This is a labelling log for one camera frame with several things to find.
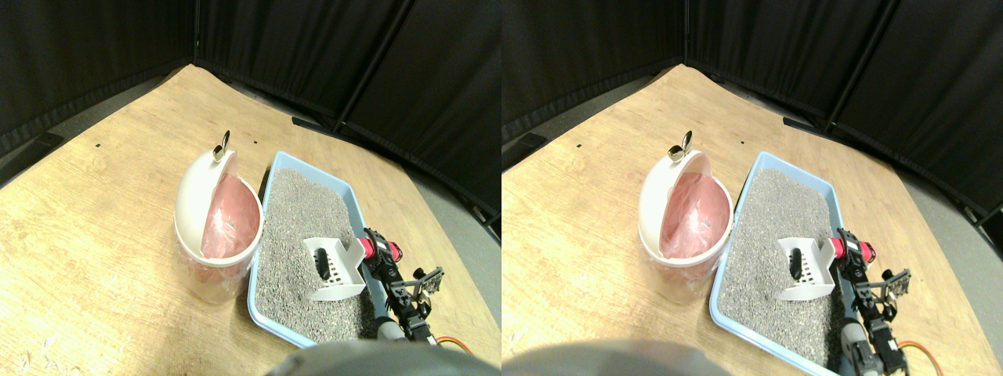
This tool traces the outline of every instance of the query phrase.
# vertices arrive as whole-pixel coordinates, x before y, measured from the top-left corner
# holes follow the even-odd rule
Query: gray litter granules
[[[317,343],[375,338],[369,290],[339,302],[313,302],[321,288],[309,238],[352,239],[348,209],[341,196],[289,168],[272,170],[268,217],[258,262],[258,311]]]
[[[760,170],[747,189],[741,222],[731,235],[718,308],[773,342],[835,369],[844,313],[840,285],[828,297],[808,302],[773,298],[794,284],[776,241],[831,238],[825,198],[773,168]]]

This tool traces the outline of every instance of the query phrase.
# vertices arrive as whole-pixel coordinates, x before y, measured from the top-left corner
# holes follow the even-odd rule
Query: wooden table
[[[401,269],[445,270],[432,332],[499,364],[495,321],[399,165],[188,66],[0,190],[0,373],[264,374],[296,349],[251,321],[246,294],[204,303],[170,267],[178,183],[228,129],[252,186],[279,150],[351,183]]]
[[[847,229],[885,269],[910,268],[892,323],[947,374],[1000,374],[954,272],[895,170],[868,154],[782,124],[698,71],[677,66],[509,169],[503,181],[503,357],[566,341],[634,338],[702,349],[734,374],[796,373],[715,325],[706,300],[676,305],[641,278],[637,203],[666,150],[693,130],[694,149],[738,200],[756,154],[769,151],[835,186]],[[906,349],[914,375],[930,362]]]

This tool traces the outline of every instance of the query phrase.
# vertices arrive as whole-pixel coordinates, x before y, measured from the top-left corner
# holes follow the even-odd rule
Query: gray floor
[[[642,77],[593,98],[548,120],[533,129],[533,132],[547,137],[548,141],[553,140],[606,107],[641,89],[652,78],[654,77]],[[730,82],[720,83],[720,85],[735,95],[774,113],[807,123],[803,117],[786,110],[762,95]],[[515,144],[517,140],[507,143],[506,147]],[[897,171],[944,251],[944,255],[951,264],[951,269],[958,277],[958,281],[982,325],[982,330],[989,339],[996,358],[1003,364],[1003,295],[999,294],[999,289],[992,282],[999,276],[1003,276],[1003,259],[979,235],[979,230],[969,225],[943,193],[912,172]],[[909,313],[903,312],[902,315],[905,317]]]
[[[111,98],[108,98],[90,108],[83,110],[73,117],[66,119],[49,131],[63,136],[64,139],[62,143],[65,143],[77,134],[80,134],[89,128],[91,125],[97,123],[129,102],[149,92],[164,77],[152,78],[135,87],[125,90],[124,92],[112,96]],[[299,111],[284,105],[280,101],[273,100],[269,97],[269,95],[254,88],[248,87],[239,82],[233,82],[230,86],[237,91],[258,100],[259,102],[268,104],[273,108],[290,114],[291,116],[297,116],[309,121],[314,121],[310,116],[300,113]],[[9,162],[13,155],[16,155],[26,146],[27,144],[0,157],[0,166]],[[459,204],[459,202],[457,202],[456,199],[440,183],[427,177],[427,175],[421,172],[411,169],[408,169],[407,172],[412,181],[414,181],[414,184],[417,186],[422,198],[424,198],[428,208],[431,209],[432,213],[435,215],[435,219],[438,220],[439,225],[449,238],[453,248],[456,249],[456,253],[459,254],[460,260],[463,261],[463,265],[466,267],[467,272],[470,274],[470,277],[473,278],[473,282],[477,286],[477,290],[479,290],[481,297],[483,297],[484,303],[487,304],[487,308],[494,317],[494,321],[500,327],[501,246],[494,241],[484,228],[479,225],[477,220],[475,220],[473,216],[471,216],[469,212],[464,209],[464,207]],[[443,280],[443,283],[448,284],[449,271],[445,272],[447,277]]]

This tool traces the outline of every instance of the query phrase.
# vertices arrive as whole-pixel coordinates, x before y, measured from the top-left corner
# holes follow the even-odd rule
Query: lid handle
[[[686,156],[686,154],[689,153],[690,145],[692,144],[690,142],[690,138],[692,137],[693,137],[693,131],[689,130],[686,132],[686,135],[683,136],[682,146],[673,145],[671,148],[669,148],[669,157],[672,158],[672,161],[683,160],[683,156]]]
[[[227,153],[228,141],[230,141],[230,130],[227,130],[227,133],[223,135],[223,144],[216,145],[216,148],[213,149],[213,159],[215,159],[217,162],[223,160],[223,155]]]

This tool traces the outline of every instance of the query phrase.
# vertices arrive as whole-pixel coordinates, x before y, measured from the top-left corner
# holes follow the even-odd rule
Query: pink trash bag
[[[226,259],[247,250],[258,234],[257,198],[240,177],[224,173],[213,195],[202,237],[207,259]]]
[[[688,259],[710,250],[727,229],[729,205],[713,177],[680,175],[662,221],[660,250],[665,258]]]

